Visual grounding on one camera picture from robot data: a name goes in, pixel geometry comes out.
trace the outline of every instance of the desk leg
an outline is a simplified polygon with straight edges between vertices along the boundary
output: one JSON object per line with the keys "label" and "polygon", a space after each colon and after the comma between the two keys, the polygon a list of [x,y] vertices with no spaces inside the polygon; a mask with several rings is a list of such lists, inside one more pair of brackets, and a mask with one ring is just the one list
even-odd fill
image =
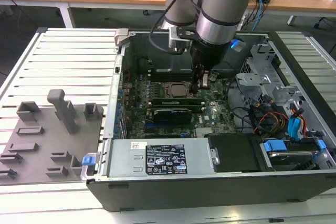
{"label": "desk leg", "polygon": [[287,21],[287,25],[291,26],[295,22],[297,16],[290,16],[289,20]]}
{"label": "desk leg", "polygon": [[75,28],[75,22],[73,20],[71,9],[67,2],[62,2],[58,6],[59,10],[61,11],[61,15],[65,24],[66,28]]}

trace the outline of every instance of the white slatted tray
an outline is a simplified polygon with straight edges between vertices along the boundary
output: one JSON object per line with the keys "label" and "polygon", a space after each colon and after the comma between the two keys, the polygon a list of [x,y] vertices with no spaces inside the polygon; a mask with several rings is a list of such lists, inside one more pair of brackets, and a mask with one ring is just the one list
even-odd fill
{"label": "white slatted tray", "polygon": [[0,153],[18,121],[20,103],[50,106],[46,99],[50,89],[63,89],[65,100],[73,105],[102,105],[106,116],[117,55],[114,35],[114,29],[49,29],[34,37],[0,100]]}

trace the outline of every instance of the power supply label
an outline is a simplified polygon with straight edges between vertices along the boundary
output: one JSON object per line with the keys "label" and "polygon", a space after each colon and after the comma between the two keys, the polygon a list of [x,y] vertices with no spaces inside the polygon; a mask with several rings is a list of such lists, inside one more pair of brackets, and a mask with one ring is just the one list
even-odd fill
{"label": "power supply label", "polygon": [[147,145],[146,173],[148,175],[187,174],[184,145]]}

